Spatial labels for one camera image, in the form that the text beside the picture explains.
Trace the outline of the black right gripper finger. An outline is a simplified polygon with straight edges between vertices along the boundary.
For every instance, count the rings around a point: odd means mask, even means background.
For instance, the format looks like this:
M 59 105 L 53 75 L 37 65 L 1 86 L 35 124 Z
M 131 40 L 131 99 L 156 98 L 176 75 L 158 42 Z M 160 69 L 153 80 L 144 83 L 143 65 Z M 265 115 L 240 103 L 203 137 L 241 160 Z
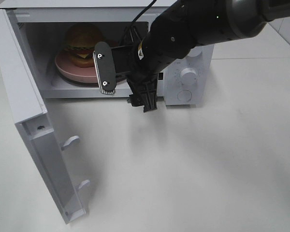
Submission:
M 143 106 L 144 113 L 156 110 L 158 80 L 158 74 L 152 75 L 149 79 L 139 83 L 128 80 L 128 85 L 132 91 L 128 102 L 133 107 Z

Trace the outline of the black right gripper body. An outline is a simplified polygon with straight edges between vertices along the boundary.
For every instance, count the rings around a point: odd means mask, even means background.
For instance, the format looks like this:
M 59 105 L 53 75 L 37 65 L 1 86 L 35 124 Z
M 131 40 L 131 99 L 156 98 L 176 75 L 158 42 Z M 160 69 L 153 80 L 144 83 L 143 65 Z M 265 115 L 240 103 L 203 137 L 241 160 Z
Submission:
M 157 90 L 158 74 L 195 46 L 186 16 L 159 15 L 150 31 L 133 44 L 112 48 L 115 68 L 127 77 L 133 94 Z

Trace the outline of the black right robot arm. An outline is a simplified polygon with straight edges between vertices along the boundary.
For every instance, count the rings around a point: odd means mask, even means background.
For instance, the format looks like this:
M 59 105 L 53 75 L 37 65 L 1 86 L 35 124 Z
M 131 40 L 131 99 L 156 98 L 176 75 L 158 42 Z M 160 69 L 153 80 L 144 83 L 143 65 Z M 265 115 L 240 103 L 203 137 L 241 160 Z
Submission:
M 265 24 L 290 17 L 290 0 L 178 0 L 141 37 L 134 23 L 113 49 L 115 64 L 127 66 L 128 102 L 145 112 L 157 107 L 159 73 L 197 46 L 257 36 Z

